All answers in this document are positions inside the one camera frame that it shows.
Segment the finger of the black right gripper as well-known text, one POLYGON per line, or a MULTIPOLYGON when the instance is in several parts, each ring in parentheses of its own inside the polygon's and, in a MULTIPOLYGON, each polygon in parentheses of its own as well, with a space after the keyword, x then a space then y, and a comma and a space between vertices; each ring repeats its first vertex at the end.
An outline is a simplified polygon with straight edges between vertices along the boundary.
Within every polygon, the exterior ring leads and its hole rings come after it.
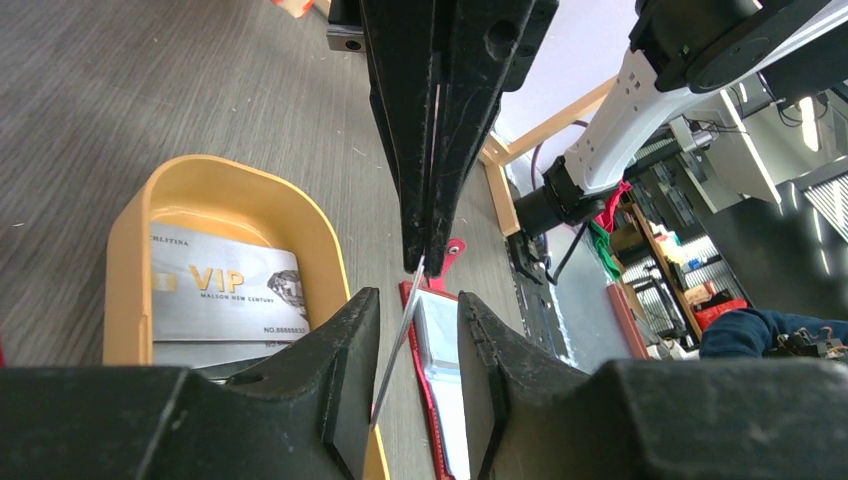
POLYGON ((524 83, 556 1, 441 4, 435 133, 424 210, 424 273, 443 270, 459 198, 499 114, 524 83))
POLYGON ((438 271, 433 243, 433 1, 362 1, 371 103, 398 195, 408 272, 438 271))

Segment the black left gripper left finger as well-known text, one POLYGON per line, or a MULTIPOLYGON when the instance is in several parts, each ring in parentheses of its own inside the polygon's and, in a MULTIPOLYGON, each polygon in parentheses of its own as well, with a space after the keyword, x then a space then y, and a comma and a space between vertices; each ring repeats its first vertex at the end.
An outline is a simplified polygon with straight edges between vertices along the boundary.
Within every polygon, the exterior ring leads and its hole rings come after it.
POLYGON ((184 367, 5 368, 5 479, 377 479, 380 294, 216 383, 184 367))

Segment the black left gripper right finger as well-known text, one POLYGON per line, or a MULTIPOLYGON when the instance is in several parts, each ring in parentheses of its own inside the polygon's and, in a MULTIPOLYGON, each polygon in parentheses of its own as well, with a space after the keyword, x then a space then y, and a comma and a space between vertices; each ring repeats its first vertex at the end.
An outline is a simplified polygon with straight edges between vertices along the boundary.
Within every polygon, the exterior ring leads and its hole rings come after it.
POLYGON ((474 479, 843 479, 847 368, 617 360, 587 374, 458 297, 474 479))

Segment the red card holder wallet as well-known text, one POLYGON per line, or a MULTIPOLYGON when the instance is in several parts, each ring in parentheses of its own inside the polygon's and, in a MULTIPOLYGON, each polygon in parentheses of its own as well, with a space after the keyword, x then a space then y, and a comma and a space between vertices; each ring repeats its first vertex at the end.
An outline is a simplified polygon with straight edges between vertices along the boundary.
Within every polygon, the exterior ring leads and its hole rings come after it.
POLYGON ((442 277, 399 284, 401 301, 413 303, 408 331, 422 395, 437 479, 468 479, 469 454, 458 358, 458 298, 444 290, 442 277))

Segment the white VIP card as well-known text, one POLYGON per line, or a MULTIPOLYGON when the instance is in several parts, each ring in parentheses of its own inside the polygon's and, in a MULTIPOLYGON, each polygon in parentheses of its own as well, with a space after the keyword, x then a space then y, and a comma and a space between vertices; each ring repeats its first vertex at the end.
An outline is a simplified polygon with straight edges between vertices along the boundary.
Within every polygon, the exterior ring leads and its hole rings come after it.
POLYGON ((310 331, 296 256, 150 225, 156 341, 295 341, 310 331))

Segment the yellow oval tray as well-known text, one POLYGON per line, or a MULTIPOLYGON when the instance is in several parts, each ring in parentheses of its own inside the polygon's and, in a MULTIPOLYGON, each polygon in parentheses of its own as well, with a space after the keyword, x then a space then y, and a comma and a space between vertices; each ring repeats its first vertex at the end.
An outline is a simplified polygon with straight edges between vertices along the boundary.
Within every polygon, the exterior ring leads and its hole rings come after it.
MULTIPOLYGON (((356 293, 347 282, 335 230, 298 187, 210 155, 158 167, 114 222, 106 253, 102 361, 155 367, 150 225, 162 221, 230 240, 278 247, 299 263, 312 332, 356 293)), ((380 434, 381 475, 388 475, 380 434)))

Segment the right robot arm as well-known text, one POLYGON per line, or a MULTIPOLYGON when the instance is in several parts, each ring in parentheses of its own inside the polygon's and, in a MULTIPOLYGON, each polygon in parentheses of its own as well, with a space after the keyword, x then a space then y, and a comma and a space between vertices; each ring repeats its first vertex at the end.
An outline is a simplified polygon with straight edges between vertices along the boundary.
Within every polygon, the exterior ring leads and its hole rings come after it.
MULTIPOLYGON (((758 69, 821 1, 642 1, 622 67, 549 196, 595 215, 673 114, 758 69)), ((371 102, 408 272, 442 270, 459 197, 539 26, 532 1, 364 1, 371 102)), ((458 297, 474 479, 843 479, 847 369, 825 359, 611 361, 587 375, 458 297)))

